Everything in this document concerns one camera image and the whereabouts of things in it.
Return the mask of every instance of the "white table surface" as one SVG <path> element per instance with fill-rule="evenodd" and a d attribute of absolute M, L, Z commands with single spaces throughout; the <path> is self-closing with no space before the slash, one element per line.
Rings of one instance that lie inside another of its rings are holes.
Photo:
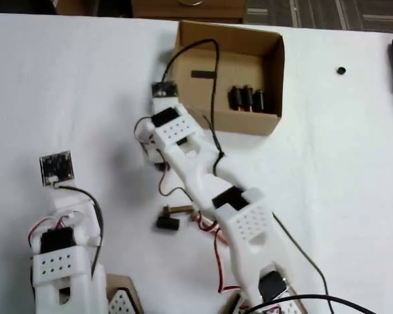
<path fill-rule="evenodd" d="M 101 262 L 133 278 L 146 313 L 217 313 L 212 237 L 184 219 L 152 228 L 160 173 L 145 164 L 134 122 L 147 113 L 175 22 L 0 14 L 0 313 L 33 313 L 29 227 L 52 210 L 40 156 L 70 149 L 78 186 L 100 200 Z M 322 267 L 332 295 L 393 312 L 393 35 L 255 27 L 286 45 L 283 119 L 270 137 L 219 132 L 237 169 Z M 338 66 L 347 72 L 335 73 Z M 166 189 L 178 178 L 169 174 Z M 298 293 L 322 293 L 286 241 Z M 228 252 L 221 253 L 232 284 Z M 326 303 L 307 302 L 310 313 Z M 355 313 L 336 305 L 340 313 Z"/>

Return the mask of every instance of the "black wire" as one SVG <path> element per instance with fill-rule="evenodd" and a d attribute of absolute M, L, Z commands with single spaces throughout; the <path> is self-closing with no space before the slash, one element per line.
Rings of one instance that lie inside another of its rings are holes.
<path fill-rule="evenodd" d="M 287 230 L 287 228 L 284 226 L 284 224 L 281 222 L 281 220 L 274 214 L 272 213 L 274 219 L 277 221 L 277 223 L 280 225 L 281 229 L 286 233 L 286 235 L 289 237 L 291 242 L 299 249 L 300 253 L 308 260 L 308 262 L 313 266 L 313 268 L 319 273 L 320 277 L 322 278 L 323 281 L 323 286 L 325 288 L 325 295 L 329 296 L 329 290 L 328 290 L 328 283 L 326 282 L 325 275 L 323 274 L 322 270 L 320 270 L 319 266 L 316 265 L 316 263 L 310 258 L 310 256 L 301 248 L 300 244 L 294 239 L 294 237 L 290 234 L 290 232 Z M 327 301 L 330 313 L 335 314 L 333 311 L 332 305 L 330 303 L 330 300 Z"/>
<path fill-rule="evenodd" d="M 271 300 L 269 302 L 265 302 L 262 304 L 259 304 L 249 310 L 247 310 L 246 312 L 244 312 L 244 314 L 250 314 L 253 313 L 254 311 L 257 311 L 258 309 L 261 309 L 265 306 L 269 306 L 269 305 L 273 305 L 273 304 L 278 304 L 278 303 L 282 303 L 285 301 L 292 301 L 292 300 L 302 300 L 302 299 L 321 299 L 321 300 L 328 300 L 328 301 L 332 301 L 332 302 L 336 302 L 336 303 L 340 303 L 343 305 L 346 305 L 348 307 L 351 307 L 352 309 L 356 309 L 357 311 L 363 313 L 363 314 L 376 314 L 375 312 L 370 311 L 369 309 L 366 309 L 358 304 L 349 302 L 347 300 L 341 299 L 341 298 L 337 298 L 335 296 L 326 296 L 324 294 L 299 294 L 297 296 L 286 296 L 285 298 L 279 298 L 279 299 L 275 299 L 275 300 Z"/>
<path fill-rule="evenodd" d="M 200 46 L 202 44 L 206 44 L 206 43 L 213 43 L 215 46 L 215 67 L 214 67 L 214 80 L 212 83 L 212 93 L 211 93 L 211 106 L 210 106 L 210 119 L 211 119 L 211 123 L 208 125 L 210 126 L 211 132 L 212 132 L 212 138 L 214 140 L 214 143 L 218 149 L 218 157 L 217 160 L 214 162 L 213 164 L 213 168 L 212 168 L 212 173 L 217 176 L 217 164 L 219 163 L 219 161 L 222 159 L 222 157 L 224 157 L 224 152 L 223 149 L 221 148 L 221 145 L 218 141 L 217 138 L 217 134 L 215 132 L 215 124 L 214 124 L 214 101 L 215 101 L 215 92 L 217 91 L 217 76 L 218 76 L 218 63 L 220 60 L 220 49 L 219 49 L 219 45 L 217 43 L 217 41 L 215 39 L 209 38 L 209 39 L 203 39 L 201 41 L 196 41 L 195 43 L 190 44 L 189 46 L 184 47 L 183 49 L 181 49 L 180 51 L 178 51 L 173 58 L 169 61 L 168 65 L 166 66 L 166 70 L 164 70 L 163 73 L 163 77 L 162 77 L 162 82 L 164 82 L 164 80 L 166 79 L 166 76 L 172 66 L 172 64 L 175 62 L 175 60 L 184 52 L 196 47 L 196 46 Z"/>
<path fill-rule="evenodd" d="M 81 188 L 76 188 L 74 186 L 68 186 L 68 185 L 54 186 L 54 188 L 61 188 L 64 190 L 71 190 L 71 191 L 83 193 L 83 194 L 87 195 L 94 203 L 93 207 L 94 207 L 94 211 L 96 213 L 96 218 L 98 219 L 98 224 L 99 224 L 99 228 L 100 228 L 100 242 L 99 242 L 98 247 L 96 248 L 96 252 L 95 252 L 93 263 L 92 263 L 92 277 L 93 277 L 94 270 L 96 268 L 96 264 L 98 263 L 99 253 L 100 253 L 100 249 L 102 247 L 102 241 L 103 241 L 103 215 L 102 215 L 102 209 L 100 208 L 99 202 L 91 193 L 87 192 L 86 190 L 82 190 Z"/>
<path fill-rule="evenodd" d="M 181 186 L 177 186 L 177 187 L 171 189 L 171 190 L 170 190 L 169 192 L 167 192 L 167 193 L 164 193 L 164 192 L 162 191 L 162 183 L 163 183 L 164 177 L 166 176 L 166 173 L 167 173 L 168 162 L 166 161 L 166 159 L 164 158 L 162 152 L 161 152 L 159 149 L 157 149 L 156 151 L 160 154 L 160 157 L 163 159 L 163 162 L 166 164 L 166 167 L 165 167 L 164 170 L 163 170 L 162 177 L 160 178 L 160 181 L 159 181 L 159 193 L 160 193 L 161 195 L 163 195 L 163 196 L 169 196 L 170 194 L 172 194 L 172 193 L 175 192 L 176 190 L 181 190 L 183 193 L 185 193 L 185 195 L 186 195 L 186 196 L 189 198 L 189 200 L 192 202 L 192 201 L 193 201 L 193 200 L 192 200 L 192 197 L 191 197 L 191 196 L 188 194 L 188 192 L 186 192 L 186 190 L 185 190 L 184 188 L 182 188 Z"/>

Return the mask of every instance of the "cardboard piece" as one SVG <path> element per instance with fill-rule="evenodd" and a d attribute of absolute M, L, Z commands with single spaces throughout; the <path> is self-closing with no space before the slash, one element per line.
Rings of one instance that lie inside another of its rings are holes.
<path fill-rule="evenodd" d="M 191 43 L 213 38 L 220 59 L 215 95 L 215 128 L 222 131 L 269 135 L 282 116 L 284 42 L 278 33 L 198 22 L 179 23 L 176 52 Z M 203 44 L 182 54 L 173 64 L 170 79 L 178 84 L 179 100 L 205 128 L 202 115 L 210 116 L 212 79 L 195 78 L 193 71 L 213 71 L 215 48 Z M 262 89 L 273 102 L 273 114 L 234 111 L 228 93 L 234 86 Z"/>
<path fill-rule="evenodd" d="M 119 288 L 127 288 L 130 293 L 131 297 L 137 306 L 138 313 L 143 314 L 143 307 L 141 306 L 140 299 L 138 298 L 138 293 L 131 278 L 127 276 L 121 275 L 114 275 L 112 273 L 108 273 L 106 275 L 106 296 L 109 301 L 112 300 L 113 296 L 117 292 Z"/>

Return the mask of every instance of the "open cardboard box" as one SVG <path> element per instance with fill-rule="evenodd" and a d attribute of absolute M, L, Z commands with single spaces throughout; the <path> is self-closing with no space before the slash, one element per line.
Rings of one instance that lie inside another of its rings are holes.
<path fill-rule="evenodd" d="M 219 26 L 198 22 L 179 23 L 176 52 L 196 41 L 213 38 L 219 44 L 220 59 L 215 95 L 215 128 L 222 131 L 269 135 L 282 115 L 284 42 L 278 33 Z M 210 117 L 211 78 L 193 78 L 191 72 L 213 71 L 215 48 L 212 43 L 182 54 L 173 65 L 170 79 L 178 85 L 179 101 L 205 128 L 202 115 Z M 272 102 L 273 113 L 234 111 L 228 93 L 234 86 L 261 89 Z"/>

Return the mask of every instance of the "perforated plastic part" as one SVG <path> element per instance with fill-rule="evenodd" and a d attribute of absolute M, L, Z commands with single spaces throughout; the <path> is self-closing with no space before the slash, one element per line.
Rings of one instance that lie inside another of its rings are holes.
<path fill-rule="evenodd" d="M 109 304 L 109 314 L 136 314 L 132 302 L 124 290 L 118 290 Z"/>
<path fill-rule="evenodd" d="M 156 128 L 154 140 L 156 146 L 165 149 L 169 145 L 176 143 L 189 136 L 200 128 L 190 114 L 184 114 L 165 125 Z"/>
<path fill-rule="evenodd" d="M 262 206 L 252 207 L 242 213 L 234 221 L 234 228 L 239 230 L 243 241 L 250 241 L 254 237 L 267 231 L 266 211 Z"/>
<path fill-rule="evenodd" d="M 34 286 L 87 271 L 90 262 L 84 247 L 69 247 L 33 257 Z"/>
<path fill-rule="evenodd" d="M 276 299 L 285 298 L 287 296 L 291 296 L 291 294 L 289 292 L 283 292 Z M 300 309 L 295 301 L 286 301 L 279 303 L 279 305 L 281 307 L 281 314 L 307 314 L 306 311 Z"/>

